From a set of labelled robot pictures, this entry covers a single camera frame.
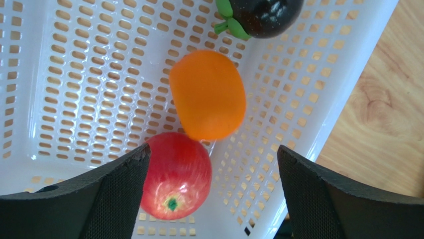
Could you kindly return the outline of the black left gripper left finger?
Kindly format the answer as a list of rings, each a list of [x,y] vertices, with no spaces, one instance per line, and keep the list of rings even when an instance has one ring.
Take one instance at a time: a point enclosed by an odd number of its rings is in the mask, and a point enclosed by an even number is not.
[[[0,198],[3,239],[129,239],[151,149],[143,144],[96,169],[34,193]]]

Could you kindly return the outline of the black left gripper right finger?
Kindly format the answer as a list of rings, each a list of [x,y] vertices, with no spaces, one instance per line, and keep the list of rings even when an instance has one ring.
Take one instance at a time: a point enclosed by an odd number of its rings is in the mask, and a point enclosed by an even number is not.
[[[295,238],[423,238],[422,198],[360,183],[283,145],[277,159]]]

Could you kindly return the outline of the fake red apple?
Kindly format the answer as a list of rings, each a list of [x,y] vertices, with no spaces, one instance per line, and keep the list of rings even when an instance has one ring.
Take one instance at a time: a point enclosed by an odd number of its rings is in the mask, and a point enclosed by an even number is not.
[[[177,220],[195,212],[211,190],[209,153],[183,133],[164,132],[146,141],[150,164],[141,208],[160,220]]]

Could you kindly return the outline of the fake orange fruit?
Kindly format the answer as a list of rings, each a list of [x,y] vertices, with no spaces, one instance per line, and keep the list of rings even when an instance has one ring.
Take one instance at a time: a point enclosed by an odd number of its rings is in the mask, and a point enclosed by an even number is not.
[[[246,94],[233,62],[212,50],[187,54],[171,69],[170,89],[187,135],[224,139],[243,122]]]

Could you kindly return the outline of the fake dark purple eggplant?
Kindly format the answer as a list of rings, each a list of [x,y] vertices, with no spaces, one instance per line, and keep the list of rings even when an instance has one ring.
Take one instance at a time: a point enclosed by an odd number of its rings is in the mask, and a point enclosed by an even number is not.
[[[242,40],[267,39],[287,30],[298,18],[303,0],[216,0],[224,22],[214,26],[215,34],[229,31]]]

